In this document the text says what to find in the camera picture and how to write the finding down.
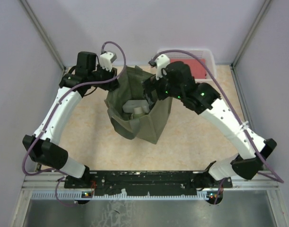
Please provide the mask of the green bottle beige cap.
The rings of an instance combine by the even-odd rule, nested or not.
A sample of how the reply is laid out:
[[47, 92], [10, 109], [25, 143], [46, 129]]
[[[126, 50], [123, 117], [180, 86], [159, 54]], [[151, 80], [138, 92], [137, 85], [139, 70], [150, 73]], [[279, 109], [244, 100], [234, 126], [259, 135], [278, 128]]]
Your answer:
[[135, 107], [133, 109], [133, 113], [131, 114], [131, 118], [137, 119], [137, 118], [141, 118], [145, 115], [147, 115], [147, 113], [144, 111], [144, 109], [141, 106], [139, 106], [139, 107]]

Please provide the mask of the white square bottle black cap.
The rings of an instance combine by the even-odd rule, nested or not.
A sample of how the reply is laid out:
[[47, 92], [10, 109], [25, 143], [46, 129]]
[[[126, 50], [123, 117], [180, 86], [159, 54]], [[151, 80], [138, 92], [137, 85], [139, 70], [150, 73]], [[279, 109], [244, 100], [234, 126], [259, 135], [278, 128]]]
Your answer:
[[128, 100], [123, 106], [122, 109], [125, 113], [133, 113], [134, 108], [141, 107], [143, 112], [148, 114], [150, 112], [149, 104], [147, 100]]

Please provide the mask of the green canvas bag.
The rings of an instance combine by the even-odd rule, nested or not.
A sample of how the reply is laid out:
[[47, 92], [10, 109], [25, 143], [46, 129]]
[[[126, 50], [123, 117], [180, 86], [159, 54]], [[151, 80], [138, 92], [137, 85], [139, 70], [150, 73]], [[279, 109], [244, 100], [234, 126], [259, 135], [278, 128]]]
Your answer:
[[143, 71], [140, 67], [127, 67], [118, 79], [119, 87], [107, 94], [105, 104], [114, 130], [122, 137], [132, 140], [139, 138], [157, 144], [171, 113], [171, 97], [158, 100], [156, 92], [152, 93], [154, 106], [142, 116], [133, 117], [126, 113], [123, 105], [130, 100], [145, 100], [142, 81], [153, 74]]

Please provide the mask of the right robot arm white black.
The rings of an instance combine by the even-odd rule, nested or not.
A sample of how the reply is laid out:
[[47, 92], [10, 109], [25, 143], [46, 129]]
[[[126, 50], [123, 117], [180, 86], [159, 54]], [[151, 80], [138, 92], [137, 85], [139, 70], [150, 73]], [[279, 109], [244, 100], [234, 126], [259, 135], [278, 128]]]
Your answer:
[[214, 124], [238, 151], [230, 158], [210, 164], [204, 175], [205, 183], [215, 187], [222, 179], [235, 175], [251, 180], [276, 148], [276, 141], [264, 139], [245, 122], [238, 121], [219, 92], [208, 83], [195, 82], [187, 64], [176, 61], [163, 67], [160, 73], [161, 78], [153, 75], [142, 83], [149, 104], [152, 92], [156, 92], [158, 100], [168, 97], [180, 100], [186, 108]]

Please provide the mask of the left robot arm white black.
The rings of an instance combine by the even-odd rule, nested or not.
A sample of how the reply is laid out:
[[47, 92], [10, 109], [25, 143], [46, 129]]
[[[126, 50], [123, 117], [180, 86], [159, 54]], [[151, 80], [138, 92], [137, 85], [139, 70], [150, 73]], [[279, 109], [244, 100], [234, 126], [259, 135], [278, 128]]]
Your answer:
[[89, 168], [72, 159], [68, 151], [59, 146], [61, 135], [73, 110], [92, 87], [105, 90], [118, 85], [117, 70], [112, 66], [116, 53], [102, 51], [100, 55], [93, 52], [79, 52], [77, 63], [71, 67], [60, 83], [55, 100], [48, 114], [32, 135], [25, 135], [23, 146], [26, 154], [22, 162], [22, 171], [26, 170], [26, 160], [47, 166], [49, 171], [57, 171], [71, 176], [82, 188], [89, 186], [91, 175]]

